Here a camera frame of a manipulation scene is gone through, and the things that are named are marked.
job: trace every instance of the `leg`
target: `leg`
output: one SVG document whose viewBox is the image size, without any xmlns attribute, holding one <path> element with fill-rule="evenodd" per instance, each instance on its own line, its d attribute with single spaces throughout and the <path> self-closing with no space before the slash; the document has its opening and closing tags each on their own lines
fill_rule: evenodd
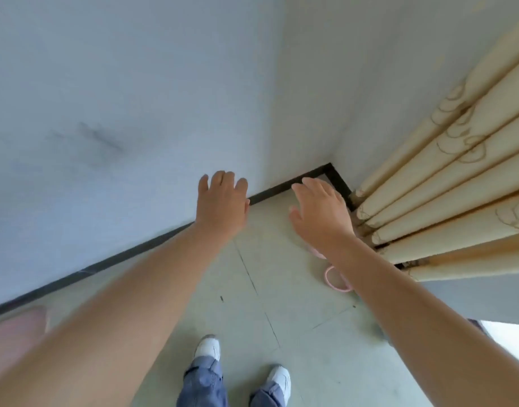
<svg viewBox="0 0 519 407">
<path fill-rule="evenodd" d="M 250 396 L 250 407 L 286 407 L 290 394 L 290 374 L 284 367 L 277 366 L 265 384 Z"/>
<path fill-rule="evenodd" d="M 219 360 L 218 340 L 214 336 L 205 336 L 184 374 L 184 384 L 176 407 L 228 407 Z"/>
</svg>

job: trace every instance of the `shoe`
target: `shoe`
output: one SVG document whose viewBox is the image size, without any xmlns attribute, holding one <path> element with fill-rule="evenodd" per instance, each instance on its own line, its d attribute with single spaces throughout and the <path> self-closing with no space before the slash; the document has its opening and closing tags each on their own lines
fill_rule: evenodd
<svg viewBox="0 0 519 407">
<path fill-rule="evenodd" d="M 280 386 L 284 395 L 284 403 L 288 405 L 288 400 L 290 400 L 291 395 L 290 372 L 282 366 L 276 366 L 269 373 L 267 381 L 273 381 Z"/>
<path fill-rule="evenodd" d="M 193 357 L 195 359 L 200 356 L 210 356 L 220 361 L 220 341 L 214 334 L 204 336 L 197 344 Z"/>
</svg>

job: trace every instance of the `jeans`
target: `jeans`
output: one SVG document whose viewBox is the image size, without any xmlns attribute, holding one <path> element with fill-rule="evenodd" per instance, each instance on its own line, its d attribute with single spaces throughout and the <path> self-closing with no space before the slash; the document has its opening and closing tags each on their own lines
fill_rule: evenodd
<svg viewBox="0 0 519 407">
<path fill-rule="evenodd" d="M 222 368 L 213 357 L 196 357 L 184 373 L 176 407 L 228 407 Z M 267 382 L 250 396 L 250 407 L 286 407 L 282 389 Z"/>
</svg>

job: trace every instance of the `hand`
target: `hand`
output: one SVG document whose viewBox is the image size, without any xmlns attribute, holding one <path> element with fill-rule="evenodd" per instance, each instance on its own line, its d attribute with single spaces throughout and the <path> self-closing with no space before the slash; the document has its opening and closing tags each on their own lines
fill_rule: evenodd
<svg viewBox="0 0 519 407">
<path fill-rule="evenodd" d="M 235 187 L 234 182 L 235 173 L 232 171 L 217 171 L 212 176 L 210 188 L 209 176 L 201 177 L 195 215 L 197 225 L 219 232 L 228 240 L 244 228 L 250 207 L 248 182 L 241 178 Z"/>
<path fill-rule="evenodd" d="M 291 186 L 301 210 L 292 205 L 290 221 L 295 232 L 324 254 L 340 237 L 354 236 L 350 214 L 343 197 L 319 178 L 303 178 Z"/>
</svg>

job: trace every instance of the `black baseboard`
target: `black baseboard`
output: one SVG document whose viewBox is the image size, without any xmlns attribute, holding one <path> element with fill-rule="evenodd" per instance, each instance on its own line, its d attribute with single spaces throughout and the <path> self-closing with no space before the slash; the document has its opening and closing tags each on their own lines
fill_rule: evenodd
<svg viewBox="0 0 519 407">
<path fill-rule="evenodd" d="M 318 177 L 322 174 L 325 174 L 327 176 L 327 178 L 333 184 L 333 187 L 335 187 L 335 189 L 338 192 L 340 192 L 344 199 L 347 200 L 347 203 L 350 203 L 350 189 L 348 188 L 346 183 L 344 183 L 343 179 L 340 177 L 339 173 L 335 170 L 333 165 L 331 163 L 328 163 L 314 170 L 308 171 L 305 174 L 300 175 L 299 177 L 292 178 L 291 180 L 288 180 L 282 184 L 276 185 L 268 190 L 253 195 L 252 197 L 250 197 L 250 205 L 254 205 L 256 203 L 259 203 L 260 201 L 266 200 L 284 191 L 290 190 L 291 185 L 294 183 L 300 183 L 303 177 Z M 130 258 L 138 254 L 149 251 L 165 243 L 167 240 L 180 233 L 190 224 L 191 223 L 171 230 L 168 233 L 159 235 L 158 237 L 145 241 L 142 244 L 139 244 L 126 251 L 123 251 L 105 260 L 102 260 L 99 263 L 92 264 L 80 271 L 74 272 L 66 277 L 53 281 L 52 283 L 44 285 L 43 287 L 35 289 L 29 293 L 23 294 L 17 298 L 14 298 L 13 300 L 2 303 L 0 304 L 0 315 L 5 314 L 8 311 L 14 310 L 18 307 L 24 306 L 25 304 L 31 303 L 34 300 L 37 300 L 41 297 L 46 296 L 47 294 L 53 293 L 64 287 L 67 287 L 68 285 L 72 285 L 77 281 L 90 277 L 93 274 L 99 273 L 100 271 L 108 269 L 118 263 L 129 260 Z"/>
</svg>

